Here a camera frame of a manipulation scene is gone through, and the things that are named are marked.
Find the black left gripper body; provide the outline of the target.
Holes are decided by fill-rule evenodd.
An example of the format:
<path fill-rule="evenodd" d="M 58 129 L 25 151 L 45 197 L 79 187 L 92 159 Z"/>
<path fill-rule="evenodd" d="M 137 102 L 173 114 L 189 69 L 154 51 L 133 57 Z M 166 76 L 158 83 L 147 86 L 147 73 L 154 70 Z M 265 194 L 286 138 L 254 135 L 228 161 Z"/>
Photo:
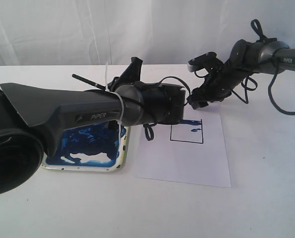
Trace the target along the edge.
<path fill-rule="evenodd" d="M 178 124 L 183 118 L 185 90 L 182 86 L 161 83 L 144 84 L 139 88 L 144 105 L 140 124 Z"/>

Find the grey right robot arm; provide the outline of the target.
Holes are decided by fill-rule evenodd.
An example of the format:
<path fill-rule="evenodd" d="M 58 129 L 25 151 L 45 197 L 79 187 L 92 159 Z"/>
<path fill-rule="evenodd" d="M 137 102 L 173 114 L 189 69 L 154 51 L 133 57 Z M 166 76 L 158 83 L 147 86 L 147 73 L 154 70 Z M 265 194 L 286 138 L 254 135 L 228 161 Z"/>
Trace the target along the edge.
<path fill-rule="evenodd" d="M 239 84 L 255 73 L 278 75 L 286 70 L 295 71 L 295 49 L 275 38 L 250 43 L 239 40 L 232 48 L 229 59 L 222 62 L 215 52 L 191 59 L 188 70 L 196 73 L 205 69 L 201 86 L 192 90 L 187 98 L 194 108 L 203 108 L 212 102 L 221 102 L 234 93 Z"/>

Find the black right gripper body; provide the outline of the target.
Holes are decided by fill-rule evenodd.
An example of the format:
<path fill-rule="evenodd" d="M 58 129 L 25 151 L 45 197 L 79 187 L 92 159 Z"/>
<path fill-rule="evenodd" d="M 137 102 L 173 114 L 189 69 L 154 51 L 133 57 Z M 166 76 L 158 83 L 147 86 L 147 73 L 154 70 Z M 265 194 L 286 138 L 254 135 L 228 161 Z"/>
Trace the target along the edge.
<path fill-rule="evenodd" d="M 194 93 L 200 94 L 205 101 L 211 97 L 229 97 L 248 75 L 249 71 L 234 67 L 229 59 L 220 70 L 210 73 L 205 82 L 194 89 Z"/>

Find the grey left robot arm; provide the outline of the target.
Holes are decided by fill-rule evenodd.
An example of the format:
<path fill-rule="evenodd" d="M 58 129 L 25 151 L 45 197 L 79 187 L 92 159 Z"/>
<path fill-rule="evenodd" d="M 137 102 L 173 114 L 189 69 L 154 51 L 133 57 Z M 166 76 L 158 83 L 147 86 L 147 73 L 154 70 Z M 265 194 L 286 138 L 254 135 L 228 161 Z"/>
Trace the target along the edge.
<path fill-rule="evenodd" d="M 142 60 L 105 85 L 93 83 L 86 91 L 55 90 L 17 83 L 0 85 L 0 194 L 26 182 L 44 156 L 53 156 L 69 129 L 117 121 L 122 126 L 142 125 L 148 140 L 157 124 L 175 125 L 183 118 L 182 80 L 145 83 Z"/>

